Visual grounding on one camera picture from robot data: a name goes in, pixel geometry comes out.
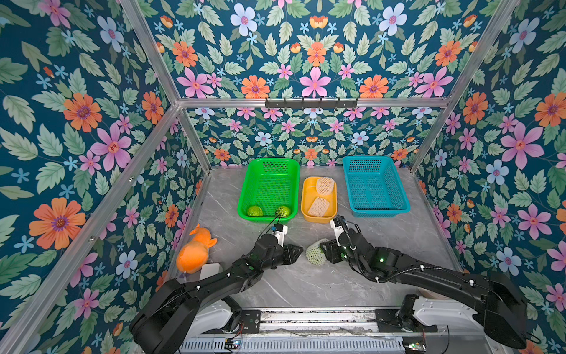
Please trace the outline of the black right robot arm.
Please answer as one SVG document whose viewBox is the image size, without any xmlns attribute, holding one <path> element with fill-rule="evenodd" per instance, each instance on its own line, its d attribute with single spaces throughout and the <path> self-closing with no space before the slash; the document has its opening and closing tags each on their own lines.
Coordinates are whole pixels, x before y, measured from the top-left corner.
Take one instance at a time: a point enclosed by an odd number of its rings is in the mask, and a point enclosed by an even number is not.
<svg viewBox="0 0 566 354">
<path fill-rule="evenodd" d="M 321 248 L 328 261 L 345 261 L 371 282 L 416 286 L 460 302 L 476 312 L 473 320 L 489 338 L 509 348 L 527 348 L 528 302 L 501 273 L 482 276 L 432 265 L 396 249 L 374 247 L 353 229 L 321 243 Z"/>
</svg>

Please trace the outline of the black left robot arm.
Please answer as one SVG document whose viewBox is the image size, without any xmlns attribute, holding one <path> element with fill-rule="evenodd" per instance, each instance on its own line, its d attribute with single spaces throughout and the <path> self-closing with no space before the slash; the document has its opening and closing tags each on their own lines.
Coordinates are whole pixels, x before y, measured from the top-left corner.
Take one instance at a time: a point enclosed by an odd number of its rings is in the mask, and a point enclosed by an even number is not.
<svg viewBox="0 0 566 354">
<path fill-rule="evenodd" d="M 266 269 L 292 265 L 303 251 L 293 244 L 281 246 L 275 235 L 265 234 L 221 273 L 193 283 L 166 281 L 130 324 L 134 342 L 145 353 L 175 353 L 201 308 L 244 292 L 262 279 Z"/>
</svg>

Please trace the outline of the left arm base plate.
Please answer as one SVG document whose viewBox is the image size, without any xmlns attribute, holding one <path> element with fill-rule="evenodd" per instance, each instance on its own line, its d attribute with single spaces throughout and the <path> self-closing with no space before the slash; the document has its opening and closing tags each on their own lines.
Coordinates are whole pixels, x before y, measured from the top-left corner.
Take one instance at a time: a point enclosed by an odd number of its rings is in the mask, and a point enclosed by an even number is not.
<svg viewBox="0 0 566 354">
<path fill-rule="evenodd" d="M 259 333 L 262 312 L 260 310 L 242 310 L 232 314 L 228 322 L 221 328 L 223 333 Z"/>
</svg>

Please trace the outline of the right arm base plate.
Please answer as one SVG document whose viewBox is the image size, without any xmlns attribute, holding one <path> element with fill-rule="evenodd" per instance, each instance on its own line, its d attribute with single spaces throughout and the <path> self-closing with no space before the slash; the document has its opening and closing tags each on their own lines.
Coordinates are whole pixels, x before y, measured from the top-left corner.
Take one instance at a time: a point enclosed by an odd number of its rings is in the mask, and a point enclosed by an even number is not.
<svg viewBox="0 0 566 354">
<path fill-rule="evenodd" d="M 376 309 L 374 311 L 375 321 L 381 333 L 437 333 L 438 327 L 424 326 L 414 317 L 399 315 L 398 309 Z"/>
</svg>

